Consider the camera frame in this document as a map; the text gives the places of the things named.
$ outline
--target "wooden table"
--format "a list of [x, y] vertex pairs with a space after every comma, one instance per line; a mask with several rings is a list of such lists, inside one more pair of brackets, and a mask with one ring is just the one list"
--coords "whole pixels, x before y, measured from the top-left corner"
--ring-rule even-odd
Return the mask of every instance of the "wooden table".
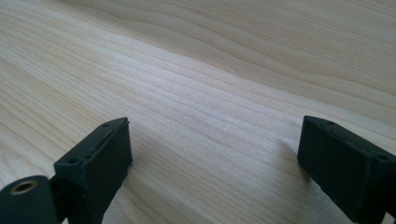
[[394, 0], [0, 1], [0, 187], [128, 117], [104, 223], [350, 223], [303, 116], [396, 153], [395, 71]]

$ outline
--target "black plastic part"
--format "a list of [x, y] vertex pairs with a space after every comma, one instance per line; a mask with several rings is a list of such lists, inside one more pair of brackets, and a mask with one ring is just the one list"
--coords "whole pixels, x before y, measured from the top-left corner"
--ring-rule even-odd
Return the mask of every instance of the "black plastic part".
[[326, 119], [304, 117], [298, 161], [353, 221], [381, 223], [396, 209], [396, 157]]
[[99, 126], [55, 162], [50, 181], [30, 176], [2, 189], [0, 223], [101, 223], [133, 161], [128, 124]]

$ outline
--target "wood grain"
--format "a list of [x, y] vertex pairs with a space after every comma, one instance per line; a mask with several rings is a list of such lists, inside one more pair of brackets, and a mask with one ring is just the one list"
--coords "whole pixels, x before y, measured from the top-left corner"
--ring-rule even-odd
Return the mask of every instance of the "wood grain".
[[396, 153], [395, 70], [393, 0], [0, 1], [0, 187], [128, 117], [104, 223], [350, 223], [302, 118]]

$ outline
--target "wooden surface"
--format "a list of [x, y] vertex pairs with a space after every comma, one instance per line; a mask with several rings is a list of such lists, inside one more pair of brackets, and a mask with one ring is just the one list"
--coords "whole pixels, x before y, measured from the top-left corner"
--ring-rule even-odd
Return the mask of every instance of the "wooden surface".
[[396, 153], [395, 71], [394, 0], [0, 1], [0, 187], [128, 117], [104, 223], [350, 223], [303, 116]]

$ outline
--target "light wood tabletop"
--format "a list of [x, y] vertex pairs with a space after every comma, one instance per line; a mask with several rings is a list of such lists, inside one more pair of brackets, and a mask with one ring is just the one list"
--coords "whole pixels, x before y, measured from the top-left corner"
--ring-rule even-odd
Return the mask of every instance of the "light wood tabletop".
[[0, 188], [128, 117], [104, 223], [351, 223], [303, 116], [396, 154], [395, 71], [394, 0], [2, 0]]

